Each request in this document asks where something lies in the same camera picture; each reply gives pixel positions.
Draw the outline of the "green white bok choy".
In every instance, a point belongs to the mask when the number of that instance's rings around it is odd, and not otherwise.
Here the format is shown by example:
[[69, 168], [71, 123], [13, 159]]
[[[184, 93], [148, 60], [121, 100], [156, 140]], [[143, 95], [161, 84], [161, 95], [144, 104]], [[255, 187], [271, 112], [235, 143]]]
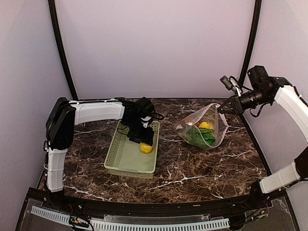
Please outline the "green white bok choy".
[[213, 129], [208, 128], [192, 128], [186, 133], [187, 142], [194, 146], [212, 145], [216, 141], [213, 132]]

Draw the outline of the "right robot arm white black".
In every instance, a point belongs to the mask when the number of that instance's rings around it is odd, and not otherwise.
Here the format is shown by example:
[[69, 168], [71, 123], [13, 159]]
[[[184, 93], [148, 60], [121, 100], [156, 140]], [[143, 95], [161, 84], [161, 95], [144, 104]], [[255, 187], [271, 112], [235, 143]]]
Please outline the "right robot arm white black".
[[[234, 77], [223, 76], [220, 81], [227, 90], [234, 91], [219, 108], [221, 114], [240, 115], [245, 110], [263, 108], [277, 103], [292, 118], [304, 137], [308, 136], [308, 104], [295, 86], [284, 77], [271, 77], [264, 66], [256, 65], [247, 71], [251, 88], [243, 92], [244, 86]], [[308, 179], [308, 151], [305, 149], [288, 166], [258, 180], [251, 185], [244, 202], [250, 209], [263, 206], [270, 193]]]

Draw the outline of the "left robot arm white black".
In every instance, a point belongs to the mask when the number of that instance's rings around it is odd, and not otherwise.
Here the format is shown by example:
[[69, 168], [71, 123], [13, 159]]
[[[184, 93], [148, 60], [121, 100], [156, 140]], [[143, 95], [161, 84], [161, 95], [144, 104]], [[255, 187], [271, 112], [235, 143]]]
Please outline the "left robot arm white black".
[[68, 206], [63, 190], [64, 160], [73, 143], [74, 128], [83, 123], [101, 120], [119, 120], [128, 128], [129, 141], [153, 145], [154, 131], [150, 125], [154, 120], [163, 120], [152, 101], [142, 97], [137, 101], [126, 98], [69, 101], [59, 98], [46, 122], [46, 152], [44, 163], [45, 187], [51, 192], [49, 202], [58, 210]]

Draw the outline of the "yellow lemon top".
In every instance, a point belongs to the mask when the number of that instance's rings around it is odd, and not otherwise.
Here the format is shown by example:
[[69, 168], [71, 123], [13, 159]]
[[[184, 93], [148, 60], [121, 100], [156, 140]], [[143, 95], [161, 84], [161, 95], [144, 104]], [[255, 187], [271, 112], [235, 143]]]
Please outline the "yellow lemon top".
[[153, 146], [140, 142], [140, 151], [144, 154], [149, 154], [153, 150]]

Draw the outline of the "beige plastic basket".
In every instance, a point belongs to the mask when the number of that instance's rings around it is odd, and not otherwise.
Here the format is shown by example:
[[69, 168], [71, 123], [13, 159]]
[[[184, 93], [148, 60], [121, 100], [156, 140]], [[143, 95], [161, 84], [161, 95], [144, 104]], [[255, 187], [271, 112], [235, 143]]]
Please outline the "beige plastic basket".
[[138, 143], [130, 141], [126, 136], [129, 129], [118, 122], [104, 161], [104, 167], [111, 175], [139, 179], [154, 177], [160, 123], [154, 121], [150, 127], [154, 131], [154, 145], [152, 151], [145, 154]]

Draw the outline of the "clear zip top bag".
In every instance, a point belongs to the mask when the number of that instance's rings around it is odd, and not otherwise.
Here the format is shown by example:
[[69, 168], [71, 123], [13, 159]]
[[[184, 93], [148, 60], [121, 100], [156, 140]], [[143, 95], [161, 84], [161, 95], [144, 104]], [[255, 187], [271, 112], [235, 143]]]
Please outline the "clear zip top bag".
[[228, 128], [225, 116], [218, 112], [220, 104], [211, 103], [174, 125], [176, 133], [188, 144], [213, 149], [222, 143]]

